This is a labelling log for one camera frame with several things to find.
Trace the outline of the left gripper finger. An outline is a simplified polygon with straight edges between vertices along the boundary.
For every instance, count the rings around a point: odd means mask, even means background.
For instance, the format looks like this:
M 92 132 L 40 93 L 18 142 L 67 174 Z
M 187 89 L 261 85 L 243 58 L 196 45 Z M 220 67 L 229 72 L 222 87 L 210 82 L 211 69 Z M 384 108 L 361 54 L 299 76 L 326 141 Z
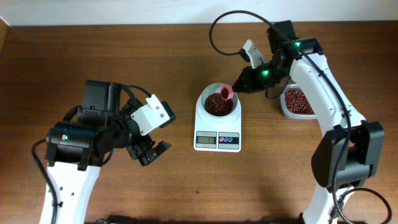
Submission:
M 141 165 L 148 166 L 150 163 L 154 162 L 161 154 L 163 154 L 172 145 L 168 142 L 161 141 L 151 149 L 146 149 L 141 156 Z
M 149 165 L 147 155 L 144 151 L 141 150 L 140 147 L 136 149 L 133 146 L 128 146 L 127 152 L 129 153 L 132 160 L 138 160 L 141 165 Z

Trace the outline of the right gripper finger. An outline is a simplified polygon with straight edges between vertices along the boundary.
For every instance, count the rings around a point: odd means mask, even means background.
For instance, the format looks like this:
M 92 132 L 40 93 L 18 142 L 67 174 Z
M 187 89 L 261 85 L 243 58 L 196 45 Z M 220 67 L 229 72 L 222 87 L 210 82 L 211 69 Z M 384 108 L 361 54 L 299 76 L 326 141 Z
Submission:
M 250 77 L 249 77 L 250 71 L 251 71 L 250 67 L 243 68 L 243 70 L 238 78 L 238 84 L 240 86 L 248 86 L 250 84 Z
M 232 89 L 236 93 L 252 93 L 252 85 L 249 80 L 236 80 L 232 86 Z

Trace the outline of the red beans pile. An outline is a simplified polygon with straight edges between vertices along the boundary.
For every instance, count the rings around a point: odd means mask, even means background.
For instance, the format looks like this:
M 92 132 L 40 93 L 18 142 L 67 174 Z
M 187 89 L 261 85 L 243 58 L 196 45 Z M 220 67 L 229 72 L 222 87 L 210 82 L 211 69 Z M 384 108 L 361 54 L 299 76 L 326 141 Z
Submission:
M 285 92 L 285 105 L 291 113 L 314 114 L 310 103 L 301 91 L 289 89 Z

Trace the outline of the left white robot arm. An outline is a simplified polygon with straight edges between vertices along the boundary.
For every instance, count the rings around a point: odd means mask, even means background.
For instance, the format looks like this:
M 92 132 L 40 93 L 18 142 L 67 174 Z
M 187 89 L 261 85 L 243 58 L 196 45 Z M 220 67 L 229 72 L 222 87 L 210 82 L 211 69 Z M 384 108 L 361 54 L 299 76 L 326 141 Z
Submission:
M 176 116 L 165 101 L 147 94 L 141 103 L 131 85 L 87 80 L 83 103 L 51 128 L 31 153 L 46 186 L 41 223 L 83 223 L 94 184 L 115 150 L 125 148 L 142 166 L 171 145 L 150 132 Z

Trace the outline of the red beans in bowl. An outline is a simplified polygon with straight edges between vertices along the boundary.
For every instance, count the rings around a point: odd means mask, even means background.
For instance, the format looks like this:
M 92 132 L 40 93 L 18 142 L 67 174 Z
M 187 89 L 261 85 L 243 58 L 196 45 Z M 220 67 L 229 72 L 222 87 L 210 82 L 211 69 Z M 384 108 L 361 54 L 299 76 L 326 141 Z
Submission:
M 205 111 L 213 116 L 226 116 L 233 110 L 232 100 L 223 100 L 220 93 L 213 93 L 205 100 Z

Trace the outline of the clear plastic bean container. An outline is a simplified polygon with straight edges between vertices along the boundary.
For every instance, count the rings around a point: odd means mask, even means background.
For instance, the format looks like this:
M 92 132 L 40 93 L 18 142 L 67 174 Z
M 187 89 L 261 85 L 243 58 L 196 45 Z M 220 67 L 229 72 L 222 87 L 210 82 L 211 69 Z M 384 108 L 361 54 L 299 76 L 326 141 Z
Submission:
M 310 103 L 297 84 L 289 84 L 280 97 L 282 113 L 287 119 L 316 119 Z

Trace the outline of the pink measuring scoop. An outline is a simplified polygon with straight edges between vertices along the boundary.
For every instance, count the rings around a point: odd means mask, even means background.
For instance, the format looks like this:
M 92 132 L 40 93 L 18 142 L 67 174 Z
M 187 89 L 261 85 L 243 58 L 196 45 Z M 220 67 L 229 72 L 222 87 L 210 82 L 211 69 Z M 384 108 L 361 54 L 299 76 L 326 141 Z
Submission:
M 231 86 L 223 85 L 220 91 L 221 98 L 225 101 L 232 99 L 234 91 Z

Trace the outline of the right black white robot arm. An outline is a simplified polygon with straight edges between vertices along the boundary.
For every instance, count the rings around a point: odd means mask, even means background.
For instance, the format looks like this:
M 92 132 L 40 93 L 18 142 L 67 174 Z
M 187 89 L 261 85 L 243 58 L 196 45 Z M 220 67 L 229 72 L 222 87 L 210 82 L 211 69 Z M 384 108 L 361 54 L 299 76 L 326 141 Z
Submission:
M 233 85 L 237 93 L 267 91 L 289 77 L 307 98 L 323 138 L 311 167 L 317 182 L 310 205 L 300 223 L 336 223 L 348 219 L 342 209 L 355 191 L 376 174 L 384 129 L 368 122 L 345 96 L 332 75 L 322 47 L 313 37 L 300 39 L 291 21 L 276 22 L 267 30 L 272 59 L 266 62 L 254 42 L 247 40 L 239 51 L 250 66 Z

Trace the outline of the white digital kitchen scale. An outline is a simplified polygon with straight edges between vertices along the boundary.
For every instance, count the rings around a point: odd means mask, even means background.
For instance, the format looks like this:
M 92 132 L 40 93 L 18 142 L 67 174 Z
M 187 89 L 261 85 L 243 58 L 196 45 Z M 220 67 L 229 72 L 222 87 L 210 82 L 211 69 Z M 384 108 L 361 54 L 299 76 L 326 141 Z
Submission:
M 214 91 L 203 91 L 195 113 L 193 148 L 196 151 L 239 152 L 241 150 L 241 103 L 234 94 L 233 109 L 226 116 L 214 116 L 205 110 L 205 100 Z

